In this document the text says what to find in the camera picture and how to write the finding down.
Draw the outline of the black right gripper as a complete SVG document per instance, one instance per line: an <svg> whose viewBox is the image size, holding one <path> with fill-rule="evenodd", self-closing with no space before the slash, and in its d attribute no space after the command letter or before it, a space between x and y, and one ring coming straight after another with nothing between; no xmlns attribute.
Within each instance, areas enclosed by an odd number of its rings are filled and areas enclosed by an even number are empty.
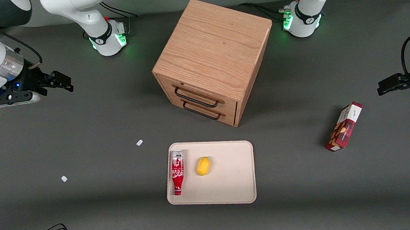
<svg viewBox="0 0 410 230"><path fill-rule="evenodd" d="M74 87L71 85L69 76L60 71L53 71L51 75L48 75L38 67L29 69L33 65L31 62L24 62L22 72L13 80L5 83L5 92L34 91L42 96L47 96L47 88L61 88L70 93L73 92Z"/></svg>

